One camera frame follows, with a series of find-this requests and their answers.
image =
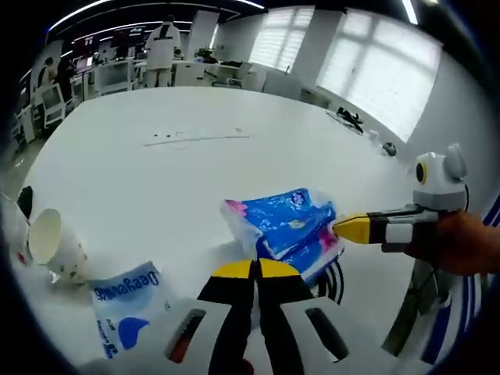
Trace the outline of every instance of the window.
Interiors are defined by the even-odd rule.
[[[253,45],[250,62],[290,72],[313,13],[314,7],[270,10]]]
[[[349,11],[317,85],[349,100],[406,142],[434,86],[440,59],[441,45],[416,28]]]

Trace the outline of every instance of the plastic bag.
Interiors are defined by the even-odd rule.
[[[250,201],[226,200],[221,213],[247,256],[288,263],[306,282],[343,252],[328,230],[337,215],[324,193],[305,188]]]
[[[107,280],[90,280],[88,286],[108,358],[133,348],[141,328],[170,309],[162,276],[152,262]]]

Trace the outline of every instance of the white shirt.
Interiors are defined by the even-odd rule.
[[[160,32],[162,27],[167,26],[169,30],[165,36],[162,37]],[[169,69],[172,67],[173,50],[180,48],[180,33],[171,22],[165,22],[162,26],[155,29],[149,35],[146,42],[146,49],[148,50],[148,65],[147,70],[153,69]]]

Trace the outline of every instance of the ceiling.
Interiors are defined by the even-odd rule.
[[[55,0],[46,26],[54,24],[63,16],[91,4],[95,0]],[[264,13],[266,9],[293,5],[315,5],[318,9],[342,10],[345,8],[365,9],[384,14],[403,22],[408,17],[402,0],[252,0],[265,9],[236,0],[112,0],[90,8],[65,23],[60,24],[48,35],[48,40],[75,38],[119,25],[145,21],[162,20],[173,14],[176,20],[192,21],[199,9],[220,13],[220,23],[245,16]],[[484,86],[491,86],[492,76],[484,68],[484,60],[500,61],[500,46],[495,41],[496,26],[494,12],[481,12],[487,0],[438,0],[441,6],[430,5],[430,0],[412,0],[419,20],[419,28],[443,43],[445,51],[459,60]],[[177,25],[181,30],[189,25]]]

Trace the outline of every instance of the person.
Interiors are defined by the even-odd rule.
[[[48,57],[45,60],[43,68],[41,68],[40,73],[38,74],[37,87],[39,88],[41,86],[45,86],[46,84],[52,84],[56,76],[57,72],[54,67],[54,59],[52,57]]]
[[[500,229],[467,212],[450,213],[440,218],[435,238],[411,244],[405,253],[456,275],[498,273]]]
[[[72,97],[71,77],[74,74],[75,70],[71,65],[70,59],[67,57],[61,58],[61,61],[57,66],[57,77],[55,78],[55,82],[59,84],[64,102],[68,102]]]
[[[173,16],[168,16],[162,26],[149,35],[146,42],[148,63],[146,65],[146,82],[149,88],[158,85],[168,86],[172,72],[174,51],[180,48],[180,33],[173,25]]]

